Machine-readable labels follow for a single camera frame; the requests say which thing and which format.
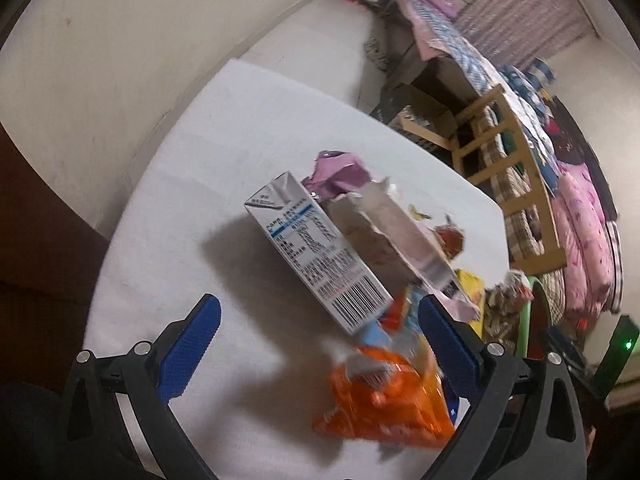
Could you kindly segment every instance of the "crumpled purple packaging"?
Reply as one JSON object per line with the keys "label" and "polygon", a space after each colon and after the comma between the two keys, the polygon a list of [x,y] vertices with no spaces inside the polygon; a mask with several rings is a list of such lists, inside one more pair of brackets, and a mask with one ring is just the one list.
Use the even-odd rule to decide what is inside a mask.
{"label": "crumpled purple packaging", "polygon": [[324,202],[355,191],[371,180],[369,171],[365,170],[364,163],[356,155],[330,151],[318,153],[314,172],[302,181],[302,185],[320,202]]}

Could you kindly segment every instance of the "blue gripper pad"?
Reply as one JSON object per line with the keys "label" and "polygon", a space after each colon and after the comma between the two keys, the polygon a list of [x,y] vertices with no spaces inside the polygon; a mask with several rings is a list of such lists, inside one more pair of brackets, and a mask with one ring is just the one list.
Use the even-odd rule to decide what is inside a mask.
{"label": "blue gripper pad", "polygon": [[216,335],[221,315],[218,298],[209,297],[191,317],[160,363],[156,392],[165,404],[184,393],[204,352]]}
{"label": "blue gripper pad", "polygon": [[431,294],[418,305],[418,323],[453,391],[473,406],[482,395],[478,362],[453,327],[449,313]]}

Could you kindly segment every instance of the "white tile floor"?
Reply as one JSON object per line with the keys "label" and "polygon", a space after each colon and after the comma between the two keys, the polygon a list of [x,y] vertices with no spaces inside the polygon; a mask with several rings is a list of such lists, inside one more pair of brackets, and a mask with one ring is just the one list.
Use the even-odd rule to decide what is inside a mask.
{"label": "white tile floor", "polygon": [[241,59],[269,68],[369,113],[385,75],[364,55],[382,24],[365,7],[314,0],[269,32]]}

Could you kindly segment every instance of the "striped curtain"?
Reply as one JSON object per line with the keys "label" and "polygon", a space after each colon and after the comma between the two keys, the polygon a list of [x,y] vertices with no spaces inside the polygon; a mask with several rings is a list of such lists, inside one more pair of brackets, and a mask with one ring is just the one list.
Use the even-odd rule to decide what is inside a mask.
{"label": "striped curtain", "polygon": [[596,34],[578,0],[477,0],[456,28],[495,66],[521,69]]}

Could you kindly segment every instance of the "barcode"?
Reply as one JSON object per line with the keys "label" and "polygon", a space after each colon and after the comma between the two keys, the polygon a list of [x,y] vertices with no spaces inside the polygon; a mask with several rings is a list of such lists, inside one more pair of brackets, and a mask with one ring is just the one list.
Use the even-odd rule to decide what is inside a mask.
{"label": "barcode", "polygon": [[348,332],[353,333],[363,322],[385,306],[385,298],[376,290],[369,278],[363,276],[335,298],[331,306],[346,323]]}

